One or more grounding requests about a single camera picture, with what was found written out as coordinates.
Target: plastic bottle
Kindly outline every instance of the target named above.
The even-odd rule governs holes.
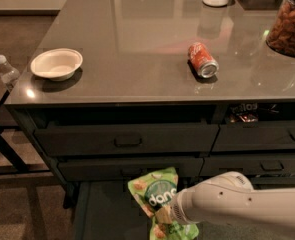
[[[283,0],[266,41],[276,52],[295,56],[295,0]]]
[[[0,78],[9,92],[14,88],[19,76],[19,71],[10,65],[4,55],[0,55]]]

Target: soda can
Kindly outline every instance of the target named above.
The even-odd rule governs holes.
[[[189,47],[188,58],[197,75],[202,78],[214,76],[219,69],[217,61],[202,43],[196,42]]]

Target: reflective counter surface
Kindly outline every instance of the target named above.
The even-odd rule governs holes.
[[[81,68],[64,82],[28,68],[7,104],[295,101],[295,58],[265,42],[277,11],[245,11],[235,0],[68,0],[34,56],[78,50]],[[217,75],[198,79],[187,49],[203,42]]]

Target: baseboard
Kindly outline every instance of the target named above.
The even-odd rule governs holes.
[[[60,10],[0,10],[0,16],[57,16]]]

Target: gray countertop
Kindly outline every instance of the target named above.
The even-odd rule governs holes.
[[[34,56],[72,48],[83,64],[64,82],[27,69],[8,105],[295,101],[295,58],[265,43],[277,11],[245,11],[233,0],[68,0]],[[219,63],[197,79],[187,64],[195,41]]]

